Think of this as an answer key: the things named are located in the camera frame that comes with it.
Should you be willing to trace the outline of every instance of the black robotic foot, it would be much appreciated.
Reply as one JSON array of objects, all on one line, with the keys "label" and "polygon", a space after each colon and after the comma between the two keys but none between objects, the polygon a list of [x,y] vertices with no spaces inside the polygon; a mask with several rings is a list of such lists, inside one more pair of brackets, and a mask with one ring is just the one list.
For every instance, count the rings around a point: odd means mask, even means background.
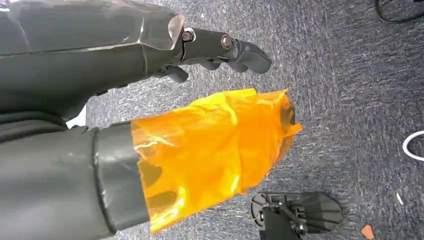
[{"label": "black robotic foot", "polygon": [[261,240],[300,240],[330,232],[343,220],[340,205],[321,192],[258,193],[250,211]]}]

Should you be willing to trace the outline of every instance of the robotic hand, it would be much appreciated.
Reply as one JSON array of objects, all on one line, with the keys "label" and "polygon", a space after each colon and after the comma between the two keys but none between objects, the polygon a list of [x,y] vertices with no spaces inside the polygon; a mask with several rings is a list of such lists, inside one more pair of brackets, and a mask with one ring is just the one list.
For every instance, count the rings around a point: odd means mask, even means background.
[{"label": "robotic hand", "polygon": [[149,221],[128,122],[74,127],[87,100],[178,66],[265,73],[269,57],[132,0],[0,0],[0,239],[86,240]]},{"label": "robotic hand", "polygon": [[76,117],[87,100],[150,77],[183,82],[179,65],[265,73],[269,57],[226,33],[184,29],[166,7],[128,0],[22,0],[0,6],[0,113]]}]

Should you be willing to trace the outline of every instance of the gray plastic casing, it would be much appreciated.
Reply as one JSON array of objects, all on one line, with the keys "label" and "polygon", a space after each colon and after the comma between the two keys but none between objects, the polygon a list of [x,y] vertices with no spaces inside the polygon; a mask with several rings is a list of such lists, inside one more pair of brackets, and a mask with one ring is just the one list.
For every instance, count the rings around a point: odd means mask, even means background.
[{"label": "gray plastic casing", "polygon": [[94,240],[149,221],[130,123],[0,143],[0,239]]}]

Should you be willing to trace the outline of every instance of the black robot limb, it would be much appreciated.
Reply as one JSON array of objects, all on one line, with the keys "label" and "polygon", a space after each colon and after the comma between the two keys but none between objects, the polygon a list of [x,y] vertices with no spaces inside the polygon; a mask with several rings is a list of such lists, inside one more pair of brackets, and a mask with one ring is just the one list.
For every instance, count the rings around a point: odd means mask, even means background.
[{"label": "black robot limb", "polygon": [[[178,65],[200,64],[208,70],[216,70],[222,63],[238,73],[251,70],[266,73],[272,64],[268,55],[255,44],[230,37],[227,33],[199,28],[185,28],[181,34],[182,58]],[[176,82],[184,82],[188,74],[178,66],[167,65],[153,75],[168,76]]]}]

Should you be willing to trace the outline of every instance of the orange plastic film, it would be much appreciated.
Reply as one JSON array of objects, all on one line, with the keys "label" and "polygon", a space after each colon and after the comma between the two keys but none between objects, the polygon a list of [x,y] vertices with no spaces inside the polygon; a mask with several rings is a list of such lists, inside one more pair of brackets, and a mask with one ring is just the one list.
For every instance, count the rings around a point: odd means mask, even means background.
[{"label": "orange plastic film", "polygon": [[302,130],[286,93],[221,92],[131,122],[152,233],[261,182]]}]

